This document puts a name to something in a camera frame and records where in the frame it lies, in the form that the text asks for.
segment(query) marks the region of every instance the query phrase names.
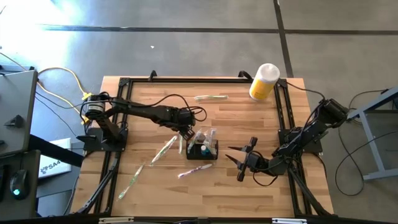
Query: black desk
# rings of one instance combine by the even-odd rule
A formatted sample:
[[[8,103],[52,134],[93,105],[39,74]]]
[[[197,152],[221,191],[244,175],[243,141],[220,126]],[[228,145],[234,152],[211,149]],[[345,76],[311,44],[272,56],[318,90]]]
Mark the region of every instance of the black desk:
[[[7,165],[3,199],[0,202],[0,220],[16,220],[36,216],[36,188],[39,174],[40,151],[34,150],[0,159],[0,165]],[[20,167],[28,170],[29,195],[24,200],[16,200],[9,190],[10,176]]]

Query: white bottle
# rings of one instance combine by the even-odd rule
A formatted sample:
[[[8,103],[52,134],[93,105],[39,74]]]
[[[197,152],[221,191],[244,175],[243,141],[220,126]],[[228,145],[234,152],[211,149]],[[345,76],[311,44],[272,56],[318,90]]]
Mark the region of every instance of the white bottle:
[[[279,69],[275,65],[271,63],[261,65],[251,84],[249,90],[250,97],[256,101],[267,98],[278,81],[279,75]]]

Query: yellow cable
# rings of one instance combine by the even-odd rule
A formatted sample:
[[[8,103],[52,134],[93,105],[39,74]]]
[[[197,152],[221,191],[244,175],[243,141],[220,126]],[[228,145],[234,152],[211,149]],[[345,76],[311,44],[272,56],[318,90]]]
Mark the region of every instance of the yellow cable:
[[[57,94],[52,93],[52,92],[46,90],[46,89],[42,86],[42,84],[40,84],[39,82],[37,82],[37,84],[39,85],[39,87],[41,87],[41,89],[43,89],[44,92],[46,92],[46,93],[48,93],[48,94],[50,94],[50,95],[53,95],[53,96],[57,97],[58,99],[61,99],[61,100],[65,101],[65,102],[67,102],[70,106],[73,107],[73,109],[75,109],[75,111],[76,111],[78,114],[80,114],[80,112],[79,112],[79,111],[74,107],[74,105],[71,104],[68,100],[64,99],[62,96],[58,96]]]
[[[79,86],[80,91],[83,93],[83,98],[82,98],[82,100],[85,100],[86,98],[88,98],[89,96],[91,96],[91,93],[86,93],[86,92],[83,91],[83,89],[82,89],[82,87],[81,87],[81,85],[80,85],[79,79],[77,78],[76,74],[75,74],[72,70],[70,70],[70,69],[62,68],[62,67],[50,67],[50,68],[46,68],[46,69],[40,71],[40,72],[38,73],[37,76],[39,76],[41,73],[43,73],[43,72],[45,72],[45,71],[52,70],[52,69],[62,69],[62,70],[64,70],[64,71],[70,72],[70,73],[75,77],[76,82],[77,82],[77,85]],[[50,95],[52,95],[52,96],[55,96],[55,97],[57,97],[58,99],[63,100],[63,101],[65,101],[66,103],[68,103],[68,104],[69,104],[70,106],[72,106],[73,109],[75,109],[75,111],[80,115],[80,112],[74,107],[74,105],[73,105],[71,102],[69,102],[68,100],[66,100],[65,98],[63,98],[63,97],[61,97],[61,96],[58,96],[58,95],[55,94],[55,93],[52,93],[52,92],[46,90],[46,89],[40,84],[40,82],[37,82],[37,84],[39,85],[39,87],[41,87],[41,89],[43,89],[44,92],[46,92],[46,93],[48,93],[48,94],[50,94]],[[82,117],[83,117],[83,119],[85,120],[85,122],[88,121],[88,118],[86,118],[86,116],[82,115]]]

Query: black cable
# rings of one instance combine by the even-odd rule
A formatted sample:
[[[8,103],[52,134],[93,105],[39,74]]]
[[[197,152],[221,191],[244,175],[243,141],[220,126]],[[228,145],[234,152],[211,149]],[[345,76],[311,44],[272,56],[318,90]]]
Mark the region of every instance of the black cable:
[[[348,155],[347,155],[346,157],[344,157],[344,159],[338,164],[338,166],[337,166],[337,168],[336,168],[336,172],[335,172],[335,184],[336,184],[336,186],[337,186],[337,189],[338,189],[343,195],[347,195],[347,196],[355,196],[355,195],[358,195],[359,193],[362,192],[363,186],[364,186],[364,180],[363,180],[362,172],[361,172],[361,170],[359,169],[358,165],[356,164],[355,160],[352,158],[351,155],[354,154],[354,153],[355,153],[356,151],[358,151],[359,149],[361,149],[362,147],[368,145],[370,142],[373,142],[373,141],[375,141],[375,140],[377,140],[377,139],[379,139],[379,138],[382,138],[382,137],[384,137],[384,136],[387,136],[387,135],[389,135],[389,134],[394,134],[394,133],[398,133],[398,131],[391,131],[391,132],[389,132],[389,133],[382,134],[381,136],[376,137],[376,138],[374,138],[374,139],[368,141],[367,143],[363,144],[362,146],[359,146],[359,147],[356,148],[353,152],[348,152],[347,148],[345,148],[345,145],[343,144],[343,146],[344,146],[345,150],[347,151]],[[342,163],[343,163],[348,157],[350,157],[350,158],[352,159],[352,161],[354,162],[355,166],[358,168],[358,172],[359,172],[359,174],[361,175],[361,180],[362,180],[362,181],[361,181],[361,188],[360,188],[360,190],[359,190],[358,192],[354,193],[354,194],[347,194],[347,193],[343,192],[343,191],[340,189],[340,186],[339,186],[338,183],[337,183],[337,172],[338,172],[338,169],[340,168],[340,166],[342,165]]]
[[[124,126],[120,125],[121,129],[119,131],[119,134],[122,133],[123,130],[125,130],[129,127],[129,123],[127,123],[127,121],[120,121],[120,122],[116,123],[116,125],[118,125],[118,124],[124,124]]]
[[[257,183],[258,185],[260,185],[260,186],[262,186],[262,187],[268,187],[268,186],[270,186],[271,184],[273,184],[273,183],[275,182],[276,179],[278,179],[278,176],[276,176],[276,177],[273,178],[273,180],[272,180],[269,184],[262,184],[262,183],[260,183],[260,182],[258,182],[258,181],[256,180],[256,177],[254,176],[255,174],[256,174],[256,173],[253,172],[253,180],[255,181],[255,183]]]
[[[48,99],[47,97],[41,95],[41,94],[38,93],[38,92],[36,92],[36,94],[38,94],[38,95],[41,96],[42,98],[45,98],[46,100],[48,100],[49,102],[51,102],[51,103],[54,104],[55,106],[59,106],[59,107],[61,107],[61,108],[63,108],[63,109],[73,109],[73,108],[78,107],[78,106],[80,106],[80,105],[83,104],[83,103],[80,103],[80,104],[78,104],[78,105],[76,105],[76,106],[69,106],[69,107],[61,106],[61,105],[57,104],[56,102],[54,102],[54,101]]]
[[[76,185],[77,185],[78,179],[79,179],[79,176],[76,177],[75,183],[73,184],[72,193],[70,194],[70,198],[69,198],[67,207],[65,208],[65,211],[63,212],[63,215],[67,214],[70,203],[72,202],[72,198],[73,198],[73,196],[75,196],[75,190],[76,190]]]
[[[173,224],[193,224],[193,223],[198,223],[197,220],[182,220],[178,222],[173,222]]]
[[[291,85],[292,87],[294,87],[294,88],[296,88],[296,89],[303,90],[303,91],[309,91],[309,92],[311,92],[311,93],[316,93],[316,94],[322,96],[322,99],[323,99],[323,100],[326,99],[325,96],[324,96],[322,93],[318,92],[318,91],[300,88],[300,87],[295,86],[295,85],[293,85],[293,84],[291,84],[291,83],[289,83],[289,82],[286,82],[286,83],[289,84],[289,85]]]
[[[323,166],[323,170],[325,171],[325,177],[327,178],[328,177],[328,173],[326,172],[326,166],[325,166],[325,163],[324,163],[324,161],[323,161],[323,159],[317,154],[317,153],[313,153],[313,155],[316,157],[316,158],[318,158],[318,160],[322,163],[322,166]]]
[[[357,98],[358,96],[365,94],[365,93],[377,93],[377,92],[382,92],[384,90],[370,90],[370,91],[363,91],[361,93],[358,93],[357,95],[355,95],[351,101],[349,102],[348,108],[351,108],[351,105],[353,104],[353,101],[355,100],[355,98]]]
[[[51,112],[53,112],[55,115],[57,115],[57,117],[68,126],[69,130],[73,133],[73,135],[76,136],[76,134],[73,132],[72,128],[69,126],[69,124],[66,121],[64,121],[53,109],[51,109],[49,106],[47,106],[43,101],[39,100],[36,96],[35,96],[35,98],[36,98],[36,100],[41,102],[45,107],[47,107]]]
[[[377,92],[382,92],[382,91],[384,91],[384,90],[370,90],[370,91],[363,91],[363,92],[361,92],[361,93],[358,93],[358,94],[355,95],[355,96],[351,99],[351,101],[349,102],[349,104],[348,104],[348,109],[349,109],[349,110],[356,110],[356,108],[352,108],[351,105],[353,104],[353,101],[355,100],[355,98],[357,98],[358,96],[360,96],[360,95],[362,95],[362,94],[365,94],[365,93],[377,93]],[[355,119],[353,119],[352,122],[353,122],[353,123],[356,123],[356,124],[362,124],[362,122],[356,121]]]
[[[206,110],[203,107],[201,107],[201,106],[192,106],[191,107],[191,111],[194,111],[194,110],[200,110],[200,111],[196,112],[196,113],[194,112],[193,114],[200,114],[201,112],[205,112],[205,118],[203,118],[203,119],[195,118],[195,120],[197,120],[199,122],[202,122],[202,121],[205,121],[207,119],[207,112],[206,112]]]
[[[323,106],[323,102],[321,102],[320,104],[318,104],[318,106],[310,113],[310,116],[309,116],[309,117],[307,118],[307,120],[305,121],[304,127],[300,130],[300,133],[299,133],[299,137],[298,137],[298,141],[297,141],[299,145],[301,145],[301,141],[302,141],[302,136],[303,136],[304,129],[307,127],[308,122],[310,121],[312,115],[313,115],[315,112],[317,112],[317,111],[319,110],[319,108],[321,108],[321,106]]]
[[[85,134],[88,135],[88,134],[87,134],[87,128],[88,128],[90,125],[86,125],[85,119],[81,116],[81,111],[83,110],[83,107],[85,106],[85,103],[86,103],[86,104],[89,103],[89,102],[87,102],[87,99],[85,99],[85,100],[83,101],[83,103],[82,103],[82,105],[81,105],[81,107],[80,107],[79,117],[80,117],[80,119],[83,121],[83,125],[84,125],[83,128],[84,128],[84,130],[85,130]]]

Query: yellow label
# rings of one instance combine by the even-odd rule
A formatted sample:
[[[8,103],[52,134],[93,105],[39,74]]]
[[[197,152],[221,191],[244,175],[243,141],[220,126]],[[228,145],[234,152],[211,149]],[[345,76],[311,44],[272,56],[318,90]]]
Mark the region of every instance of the yellow label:
[[[254,80],[252,85],[253,88],[251,88],[250,94],[258,100],[267,98],[268,94],[274,87],[273,84],[264,83],[260,79]]]

